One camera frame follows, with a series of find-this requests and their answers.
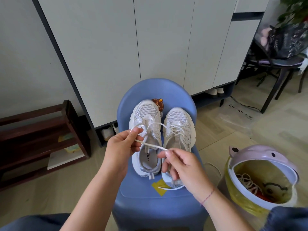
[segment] cabinet door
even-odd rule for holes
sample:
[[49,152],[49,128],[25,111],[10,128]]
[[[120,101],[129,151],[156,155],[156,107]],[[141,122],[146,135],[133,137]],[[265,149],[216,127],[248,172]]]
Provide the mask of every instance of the cabinet door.
[[195,0],[134,0],[141,80],[184,85]]
[[133,0],[38,0],[94,127],[140,81]]
[[212,88],[236,0],[195,0],[184,88]]
[[264,12],[269,0],[237,0],[234,13]]
[[237,79],[260,20],[231,22],[213,87]]

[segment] hand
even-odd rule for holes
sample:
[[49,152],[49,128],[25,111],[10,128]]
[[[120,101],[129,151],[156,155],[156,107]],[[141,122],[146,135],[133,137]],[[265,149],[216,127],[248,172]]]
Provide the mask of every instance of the hand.
[[111,137],[101,168],[116,173],[123,180],[127,174],[129,157],[140,151],[141,143],[135,139],[143,141],[144,138],[138,135],[142,131],[142,128],[135,127],[132,131],[126,130]]
[[157,157],[167,157],[161,167],[161,171],[167,172],[168,168],[170,168],[173,180],[181,179],[187,190],[198,202],[203,202],[213,191],[213,184],[206,176],[201,163],[193,153],[178,148],[171,148],[160,152]]

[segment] black plastic bag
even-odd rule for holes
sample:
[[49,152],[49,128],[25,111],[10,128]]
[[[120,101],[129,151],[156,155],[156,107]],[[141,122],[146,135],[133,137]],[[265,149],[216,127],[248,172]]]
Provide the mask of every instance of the black plastic bag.
[[269,32],[271,58],[287,59],[301,53],[308,46],[308,22],[273,28]]

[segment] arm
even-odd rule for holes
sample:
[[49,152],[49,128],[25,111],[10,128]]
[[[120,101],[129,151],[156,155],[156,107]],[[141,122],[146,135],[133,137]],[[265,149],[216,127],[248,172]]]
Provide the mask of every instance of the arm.
[[128,159],[140,151],[143,129],[134,128],[113,136],[107,144],[104,161],[60,231],[102,231],[110,217],[120,184],[128,169]]
[[167,159],[162,165],[162,172],[171,166],[170,174],[174,180],[181,179],[187,190],[202,203],[208,211],[217,231],[252,231],[254,230],[238,214],[233,204],[226,199],[209,181],[197,157],[187,151],[170,149],[162,151],[159,158]]

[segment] pink string bracelet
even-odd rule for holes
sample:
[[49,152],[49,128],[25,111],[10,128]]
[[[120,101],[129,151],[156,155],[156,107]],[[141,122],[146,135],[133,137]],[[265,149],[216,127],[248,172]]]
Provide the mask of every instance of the pink string bracelet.
[[200,203],[201,206],[203,206],[203,204],[206,202],[206,200],[207,200],[208,198],[211,197],[211,195],[213,194],[214,190],[215,190],[215,188],[214,188],[214,189],[212,190],[212,192],[206,197],[206,199],[205,199],[202,203]]

